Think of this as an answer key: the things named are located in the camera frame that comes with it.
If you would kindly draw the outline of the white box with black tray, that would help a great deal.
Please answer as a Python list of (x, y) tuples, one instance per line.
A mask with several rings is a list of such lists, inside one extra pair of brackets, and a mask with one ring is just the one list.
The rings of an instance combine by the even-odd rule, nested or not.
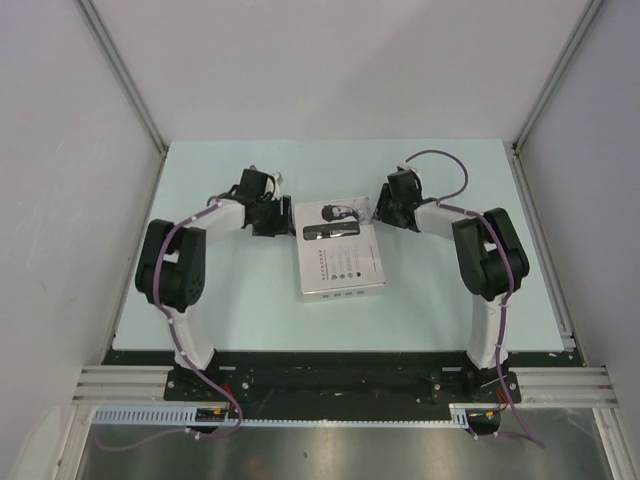
[[(380, 249), (367, 197), (299, 203), (293, 209), (301, 293), (318, 302), (377, 295), (386, 286)], [(305, 241), (308, 225), (358, 222), (361, 233)]]

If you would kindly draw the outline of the silver black hair clipper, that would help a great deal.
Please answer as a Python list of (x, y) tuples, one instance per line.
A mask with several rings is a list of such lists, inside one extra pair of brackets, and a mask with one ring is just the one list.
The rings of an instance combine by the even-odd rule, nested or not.
[(308, 225), (302, 230), (305, 241), (316, 241), (346, 236), (357, 236), (361, 233), (358, 222), (340, 222), (332, 224)]

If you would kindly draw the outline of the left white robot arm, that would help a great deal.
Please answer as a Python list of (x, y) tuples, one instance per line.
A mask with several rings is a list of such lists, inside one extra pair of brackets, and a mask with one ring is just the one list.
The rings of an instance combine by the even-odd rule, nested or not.
[(154, 219), (147, 226), (135, 273), (136, 290), (165, 317), (175, 360), (192, 368), (186, 387), (197, 398), (214, 397), (221, 376), (209, 368), (215, 347), (195, 313), (206, 283), (206, 251), (215, 240), (249, 228), (255, 237), (294, 233), (292, 200), (281, 192), (280, 173), (250, 166), (240, 181), (180, 222)]

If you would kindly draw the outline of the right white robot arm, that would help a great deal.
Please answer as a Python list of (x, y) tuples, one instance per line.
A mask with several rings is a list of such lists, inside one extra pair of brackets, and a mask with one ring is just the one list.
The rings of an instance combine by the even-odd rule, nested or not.
[(422, 197), (418, 177), (398, 170), (382, 185), (374, 218), (384, 224), (453, 242), (461, 279), (473, 296), (472, 333), (466, 355), (473, 365), (461, 376), (463, 393), (484, 401), (497, 389), (490, 369), (504, 364), (506, 310), (528, 276), (530, 264), (508, 212), (483, 213)]

